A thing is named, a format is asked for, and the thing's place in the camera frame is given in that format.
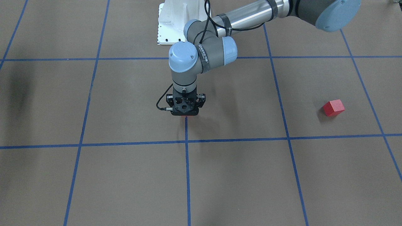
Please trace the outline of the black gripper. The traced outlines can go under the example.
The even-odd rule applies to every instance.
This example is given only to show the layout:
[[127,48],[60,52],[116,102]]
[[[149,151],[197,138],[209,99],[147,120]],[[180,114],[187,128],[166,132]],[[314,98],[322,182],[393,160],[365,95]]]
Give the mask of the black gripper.
[[203,107],[206,101],[205,94],[197,94],[197,89],[189,93],[180,93],[173,89],[172,94],[166,95],[166,102],[173,116],[196,116],[199,108]]

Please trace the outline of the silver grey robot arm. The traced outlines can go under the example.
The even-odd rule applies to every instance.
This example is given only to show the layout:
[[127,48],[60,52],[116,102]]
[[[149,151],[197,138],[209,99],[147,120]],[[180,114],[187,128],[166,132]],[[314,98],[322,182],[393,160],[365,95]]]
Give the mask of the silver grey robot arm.
[[183,28],[184,40],[169,49],[172,94],[165,92],[174,116],[196,116],[206,96],[197,93],[197,76],[237,59],[233,35],[255,30],[277,18],[297,17],[319,30],[334,32],[346,26],[360,9],[360,0],[257,0],[227,13],[210,16],[210,1],[204,1],[207,18],[191,19]]

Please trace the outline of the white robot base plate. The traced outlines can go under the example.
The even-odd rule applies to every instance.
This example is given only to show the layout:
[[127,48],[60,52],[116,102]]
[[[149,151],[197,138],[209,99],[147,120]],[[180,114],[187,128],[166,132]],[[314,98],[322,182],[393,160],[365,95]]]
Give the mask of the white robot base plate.
[[204,0],[165,0],[159,5],[157,44],[173,45],[187,41],[186,23],[192,19],[207,19]]

